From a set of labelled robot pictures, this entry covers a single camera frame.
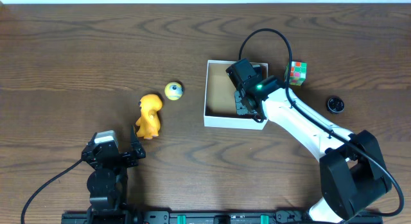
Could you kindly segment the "black round wheel toy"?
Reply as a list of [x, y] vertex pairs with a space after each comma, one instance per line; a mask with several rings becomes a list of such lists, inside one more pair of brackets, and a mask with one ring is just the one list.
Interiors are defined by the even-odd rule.
[[339, 114], [344, 111], [344, 101], [339, 97], [330, 97], [326, 102], [327, 110], [332, 114]]

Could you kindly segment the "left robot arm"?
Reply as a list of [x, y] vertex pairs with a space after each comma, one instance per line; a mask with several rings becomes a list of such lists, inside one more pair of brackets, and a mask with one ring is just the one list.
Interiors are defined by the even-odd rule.
[[81, 159], [94, 169], [87, 180], [89, 201], [96, 211], [118, 211], [127, 202], [127, 169], [136, 167], [146, 152], [135, 128], [130, 130], [130, 149], [119, 152], [113, 130], [95, 133], [82, 151]]

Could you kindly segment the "multicoloured puzzle cube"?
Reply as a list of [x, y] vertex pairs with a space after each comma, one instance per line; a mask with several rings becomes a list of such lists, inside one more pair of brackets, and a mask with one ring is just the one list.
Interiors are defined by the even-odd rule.
[[307, 63], [306, 62], [295, 62], [288, 64], [285, 68], [284, 78], [288, 76], [288, 71], [291, 70], [289, 77], [289, 84], [301, 86], [306, 79], [307, 75]]

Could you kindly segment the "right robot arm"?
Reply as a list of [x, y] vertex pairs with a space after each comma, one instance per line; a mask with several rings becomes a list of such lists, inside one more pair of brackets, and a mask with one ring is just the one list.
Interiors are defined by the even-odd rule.
[[354, 134], [333, 124], [275, 76], [264, 78], [262, 68], [247, 59], [230, 65], [226, 73], [240, 108], [257, 123], [281, 126], [318, 160], [322, 198], [308, 211], [313, 221], [350, 220], [392, 189], [373, 134]]

